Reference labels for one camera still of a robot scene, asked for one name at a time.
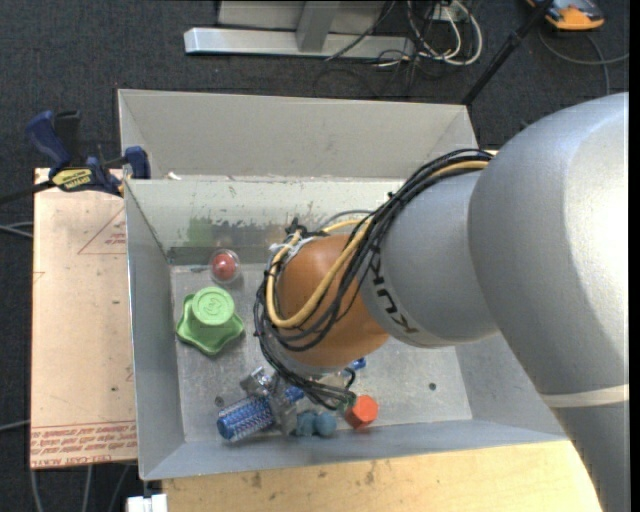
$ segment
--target red ball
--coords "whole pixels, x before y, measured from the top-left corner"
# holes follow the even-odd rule
[[[213,276],[220,281],[231,281],[236,275],[238,265],[231,254],[221,252],[211,262]]]

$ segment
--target black cable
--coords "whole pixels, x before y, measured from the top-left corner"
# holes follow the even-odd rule
[[[36,479],[36,472],[33,469],[29,470],[29,476],[31,478],[31,495],[33,496],[33,502],[38,512],[43,512],[42,501],[40,500],[40,492],[38,491],[38,480]]]
[[[12,235],[21,236],[24,238],[33,238],[31,233],[27,233],[26,231],[22,231],[20,229],[15,229],[13,226],[3,226],[0,224],[0,232],[10,233]]]
[[[127,465],[122,471],[122,474],[118,479],[118,483],[116,484],[116,487],[113,491],[113,495],[111,496],[111,501],[109,502],[109,508],[107,509],[107,512],[113,512],[113,507],[116,506],[118,498],[120,497],[120,489],[122,488],[122,484],[124,483],[124,479],[126,478],[129,469],[131,469],[131,466]]]
[[[393,6],[396,4],[395,0],[392,2],[389,2],[389,5],[387,6],[387,9],[380,15],[380,17],[378,18],[378,20],[371,25],[367,30],[365,30],[362,34],[360,34],[356,39],[353,40],[353,42],[349,43],[347,46],[345,46],[342,50],[334,53],[333,55],[331,55],[330,57],[327,57],[325,59],[325,62],[329,62],[332,61],[334,59],[337,59],[339,57],[342,57],[345,53],[347,53],[349,50],[355,48],[358,44],[360,44],[360,42],[367,37],[368,35],[370,35],[377,27],[378,25],[380,25],[380,23],[382,23],[384,21],[384,19],[389,16],[389,13],[391,12],[391,10],[393,9]]]
[[[502,45],[502,48],[498,50],[498,53],[496,53],[494,58],[491,60],[491,63],[489,64],[489,66],[487,66],[487,69],[482,73],[471,90],[463,98],[463,105],[469,106],[471,105],[471,103],[473,103],[473,100],[477,98],[478,94],[480,94],[482,89],[484,89],[484,86],[487,85],[489,80],[493,77],[493,75],[496,74],[496,72],[500,69],[502,64],[504,64],[511,53],[518,46],[520,46],[522,40],[527,36],[533,26],[542,18],[542,16],[544,16],[545,11],[549,7],[551,7],[552,3],[553,0],[544,0],[541,4],[538,4],[529,19],[516,31],[509,34],[509,37]]]
[[[614,57],[612,59],[604,59],[602,57],[602,53],[600,51],[600,48],[598,47],[598,45],[595,43],[595,41],[593,41],[593,39],[591,39],[591,37],[589,37],[587,35],[587,37],[589,38],[589,41],[591,42],[592,45],[594,45],[594,47],[596,48],[596,52],[598,53],[598,55],[600,56],[600,60],[581,60],[581,59],[574,59],[573,57],[569,57],[568,55],[564,55],[562,53],[560,53],[558,50],[556,50],[555,48],[553,48],[548,41],[542,36],[542,28],[540,28],[540,30],[538,30],[538,37],[540,38],[540,41],[542,42],[542,44],[545,46],[545,48],[547,50],[549,50],[551,53],[553,53],[556,57],[562,59],[562,60],[566,60],[567,62],[571,62],[572,64],[579,64],[582,66],[601,66],[601,65],[605,65],[605,64],[615,64],[616,62],[622,62],[623,60],[626,60],[629,58],[629,52],[620,55],[618,57]]]
[[[488,161],[492,158],[492,156],[488,153],[479,152],[476,150],[473,150],[473,155],[458,156],[465,151],[468,150],[458,150],[420,167],[407,180],[407,182],[401,187],[401,189],[391,197],[389,201],[387,201],[378,210],[376,210],[374,214],[363,219],[363,222],[366,219],[371,220],[371,223],[367,228],[368,232],[364,237],[365,241],[355,251],[354,256],[351,258],[349,264],[347,265],[347,268],[338,287],[336,297],[334,298],[332,303],[325,309],[324,313],[322,313],[311,326],[295,335],[285,336],[281,333],[278,333],[275,329],[272,329],[270,334],[276,337],[287,350],[291,350],[293,352],[303,352],[305,350],[313,348],[318,343],[320,343],[324,336],[326,336],[327,332],[330,330],[333,323],[336,321],[341,301],[349,286],[356,278],[356,274],[360,271],[360,268],[364,263],[364,259],[368,256],[369,251],[372,249],[372,247],[374,247],[374,244],[377,243],[379,239],[381,239],[386,234],[387,230],[391,226],[391,223],[399,213],[398,210],[402,209],[407,202],[415,197],[415,195],[419,194],[429,186],[435,185],[436,183],[444,179],[444,177],[449,176],[449,174],[447,174],[446,176],[432,176],[441,168],[469,160],[485,159],[486,161]],[[473,172],[473,170],[463,170],[461,172]],[[357,231],[357,229],[352,232],[351,237],[353,237],[355,231]],[[319,304],[318,306],[316,306],[312,314],[317,311],[318,307]],[[304,345],[291,345],[292,342],[298,341],[313,334],[315,334],[315,336],[311,339],[311,341],[305,343]]]
[[[356,79],[358,79],[358,81],[360,81],[361,84],[364,84],[364,86],[369,90],[369,92],[371,93],[371,97],[372,98],[379,98],[380,97],[380,93],[378,93],[376,91],[376,89],[373,87],[373,85],[371,85],[369,83],[369,81],[362,76],[361,74],[357,73],[356,71],[353,71],[352,69],[327,69],[325,71],[323,71],[322,73],[319,73],[318,76],[316,76],[316,78],[313,81],[313,84],[311,85],[312,91],[313,91],[313,95],[318,98],[320,97],[318,95],[318,84],[320,83],[320,80],[322,80],[322,78],[324,78],[327,75],[330,75],[332,73],[335,74],[344,74],[344,75],[348,75],[348,76],[352,76]]]
[[[82,512],[87,512],[89,506],[89,493],[91,492],[91,478],[93,476],[93,466],[87,468],[87,479],[84,484],[84,495],[82,497]]]
[[[607,66],[607,63],[604,61],[604,55],[602,55],[602,51],[600,50],[600,47],[596,44],[593,38],[587,35],[587,39],[591,43],[591,46],[593,46],[593,48],[595,49],[596,53],[598,54],[598,57],[600,57],[600,61],[602,62],[602,72],[604,73],[604,94],[605,96],[608,96],[609,93],[611,92],[611,81],[609,80],[609,67]]]
[[[21,420],[14,421],[13,423],[7,423],[5,425],[0,425],[0,432],[4,432],[5,430],[13,430],[14,428],[24,427],[31,423],[31,420]]]
[[[39,183],[38,185],[33,185],[25,190],[20,190],[19,192],[14,192],[13,194],[7,194],[6,196],[0,197],[0,205],[10,203],[15,201],[16,199],[20,199],[22,197],[31,196],[38,192],[42,192],[43,190],[47,190],[49,188],[55,187],[53,183],[50,181],[45,181],[44,183]]]
[[[278,375],[292,385],[299,387],[314,403],[320,404],[328,409],[336,410],[339,407],[345,407],[353,403],[355,394],[349,391],[349,387],[355,379],[355,372],[345,370],[351,375],[351,379],[344,389],[306,379],[295,374],[279,361],[277,356],[270,350],[270,343],[279,343],[283,348],[292,352],[304,352],[321,343],[335,322],[341,319],[352,307],[364,277],[369,271],[368,262],[373,251],[376,251],[380,247],[382,240],[404,207],[418,194],[444,179],[477,171],[476,168],[454,168],[446,172],[439,172],[442,169],[468,161],[489,161],[492,157],[489,153],[475,149],[451,152],[418,168],[397,192],[394,194],[390,193],[387,202],[374,212],[367,214],[367,216],[358,223],[356,228],[352,230],[347,244],[353,240],[355,233],[358,232],[359,229],[366,229],[367,231],[346,266],[335,297],[318,318],[313,321],[312,325],[302,328],[302,325],[304,325],[309,318],[318,313],[323,302],[320,300],[316,307],[312,308],[307,318],[299,323],[299,331],[296,334],[283,334],[268,318],[265,303],[267,278],[272,275],[274,279],[277,279],[278,275],[283,271],[283,265],[273,263],[273,256],[269,259],[262,284],[256,293],[256,301],[254,303],[254,327],[255,336],[259,339],[262,353],[266,361],[276,370]],[[285,243],[290,239],[290,236],[291,235],[287,236]],[[357,287],[350,297],[346,309],[340,314],[343,300],[349,293],[349,288],[356,279],[358,281]],[[295,344],[296,341],[300,341],[301,339],[306,339],[304,344]]]

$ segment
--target blue clamp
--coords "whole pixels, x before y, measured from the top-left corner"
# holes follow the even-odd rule
[[[31,143],[54,162],[49,170],[49,181],[65,192],[95,190],[122,195],[122,181],[113,176],[107,165],[103,165],[98,158],[90,156],[83,167],[69,167],[71,155],[56,134],[53,117],[50,110],[42,112],[29,121],[26,128]],[[127,148],[123,157],[108,164],[129,164],[132,177],[136,179],[151,177],[147,154],[140,146]]]

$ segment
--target blue cylinder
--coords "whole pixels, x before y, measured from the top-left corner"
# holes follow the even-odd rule
[[[292,404],[304,397],[301,389],[290,386],[284,391],[284,397]],[[220,410],[218,413],[218,432],[233,442],[265,430],[275,422],[273,411],[267,397],[249,396]]]

